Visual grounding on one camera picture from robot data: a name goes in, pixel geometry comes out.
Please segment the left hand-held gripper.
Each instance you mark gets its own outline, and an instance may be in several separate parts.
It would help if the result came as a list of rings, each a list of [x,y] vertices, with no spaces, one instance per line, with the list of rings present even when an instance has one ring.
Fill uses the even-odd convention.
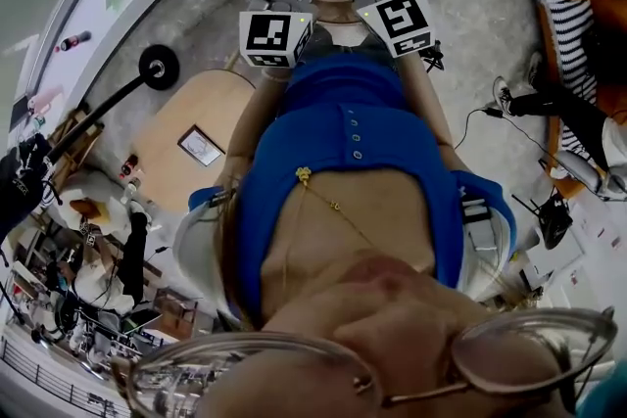
[[[314,32],[313,0],[250,0],[239,14],[239,52],[257,68],[294,68]]]

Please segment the small framed deer picture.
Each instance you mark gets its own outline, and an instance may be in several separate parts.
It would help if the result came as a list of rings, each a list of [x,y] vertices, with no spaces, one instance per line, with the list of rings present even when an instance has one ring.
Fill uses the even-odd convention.
[[[181,135],[177,146],[203,167],[210,166],[224,155],[224,150],[196,124]]]

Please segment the person's left forearm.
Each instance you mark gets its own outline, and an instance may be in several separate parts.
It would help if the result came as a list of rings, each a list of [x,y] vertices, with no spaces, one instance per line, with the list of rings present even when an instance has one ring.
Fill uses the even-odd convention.
[[[276,118],[291,75],[290,69],[262,70],[262,79],[234,128],[217,186],[236,184],[248,172],[262,135]]]

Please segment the person's right forearm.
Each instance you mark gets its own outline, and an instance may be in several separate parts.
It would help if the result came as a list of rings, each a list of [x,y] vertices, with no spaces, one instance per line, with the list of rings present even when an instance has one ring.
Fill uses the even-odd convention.
[[[444,111],[421,58],[411,53],[400,57],[396,65],[407,103],[429,127],[445,165],[449,170],[466,170],[454,149]]]

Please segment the blue knit top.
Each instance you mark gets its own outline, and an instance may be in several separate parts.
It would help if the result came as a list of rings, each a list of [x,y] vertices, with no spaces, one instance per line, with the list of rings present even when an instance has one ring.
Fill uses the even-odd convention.
[[[449,170],[398,68],[357,54],[298,66],[248,172],[194,193],[188,221],[214,261],[217,311],[253,328],[362,255],[402,260],[477,301],[516,238],[502,187]]]

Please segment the black white striped blanket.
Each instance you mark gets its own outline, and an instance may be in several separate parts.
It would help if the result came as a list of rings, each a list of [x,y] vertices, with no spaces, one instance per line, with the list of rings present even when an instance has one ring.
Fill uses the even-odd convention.
[[[546,15],[558,82],[592,105],[598,81],[590,68],[583,38],[594,26],[590,0],[537,0]]]

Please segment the clear plastic bottle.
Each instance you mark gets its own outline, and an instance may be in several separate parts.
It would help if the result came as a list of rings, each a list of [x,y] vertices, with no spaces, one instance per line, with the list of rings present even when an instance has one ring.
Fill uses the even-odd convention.
[[[122,197],[121,203],[126,205],[129,203],[136,195],[139,187],[141,186],[141,179],[138,177],[132,177],[126,184]]]

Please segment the black bag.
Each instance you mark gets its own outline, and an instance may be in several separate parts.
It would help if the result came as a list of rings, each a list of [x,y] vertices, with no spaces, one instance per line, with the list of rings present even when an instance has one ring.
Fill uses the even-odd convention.
[[[582,39],[588,65],[602,84],[627,88],[627,31],[598,19]]]

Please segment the pink bottle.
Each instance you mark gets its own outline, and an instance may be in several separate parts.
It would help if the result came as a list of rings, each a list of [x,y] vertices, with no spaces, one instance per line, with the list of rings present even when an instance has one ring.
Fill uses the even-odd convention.
[[[47,112],[52,108],[53,101],[58,96],[64,95],[64,87],[62,85],[56,85],[48,89],[39,91],[35,95],[29,98],[27,102],[27,109],[31,116],[45,116]]]

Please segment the wooden side rack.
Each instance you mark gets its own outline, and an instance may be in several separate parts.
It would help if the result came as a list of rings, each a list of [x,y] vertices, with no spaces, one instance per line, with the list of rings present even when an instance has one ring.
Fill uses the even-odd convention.
[[[59,123],[48,141],[52,146],[56,146],[70,130],[87,117],[85,110],[74,109],[67,117]],[[104,125],[96,122],[83,132],[62,154],[55,164],[55,172],[51,180],[58,190],[61,190],[67,179],[79,171],[88,154],[93,149],[104,130]]]

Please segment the white fluffy pouf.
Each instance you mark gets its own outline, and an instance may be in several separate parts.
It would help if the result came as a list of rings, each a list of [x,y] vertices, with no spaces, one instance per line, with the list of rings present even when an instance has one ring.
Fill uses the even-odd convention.
[[[62,204],[57,206],[57,211],[68,228],[78,231],[83,215],[72,207],[72,202],[91,202],[100,215],[90,223],[97,225],[105,236],[113,234],[125,239],[131,230],[131,211],[130,204],[121,201],[122,195],[122,187],[106,174],[82,170],[68,178],[60,192]]]

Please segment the black handbag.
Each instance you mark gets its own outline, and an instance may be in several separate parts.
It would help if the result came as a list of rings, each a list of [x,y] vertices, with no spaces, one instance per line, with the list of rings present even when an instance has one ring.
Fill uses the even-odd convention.
[[[536,204],[533,200],[527,205],[515,194],[512,197],[537,218],[545,248],[554,249],[573,223],[567,201],[555,188],[542,205]]]

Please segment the black jacket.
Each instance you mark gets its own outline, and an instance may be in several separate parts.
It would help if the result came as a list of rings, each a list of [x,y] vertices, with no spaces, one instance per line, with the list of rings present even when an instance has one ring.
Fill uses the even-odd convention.
[[[41,202],[44,160],[51,150],[46,138],[35,133],[0,160],[0,245]]]

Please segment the brown wooden cabinet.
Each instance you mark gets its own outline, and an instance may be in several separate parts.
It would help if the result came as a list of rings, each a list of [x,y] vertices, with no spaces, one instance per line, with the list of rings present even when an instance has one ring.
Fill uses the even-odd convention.
[[[190,339],[194,331],[197,307],[195,300],[171,288],[158,289],[153,308],[161,316],[155,321],[154,328],[177,341]]]

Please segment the black metal railing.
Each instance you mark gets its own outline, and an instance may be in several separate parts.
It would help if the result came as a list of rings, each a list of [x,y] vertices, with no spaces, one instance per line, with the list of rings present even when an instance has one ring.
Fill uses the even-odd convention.
[[[130,418],[126,404],[63,380],[22,354],[9,341],[0,342],[0,361],[41,391],[98,418]]]

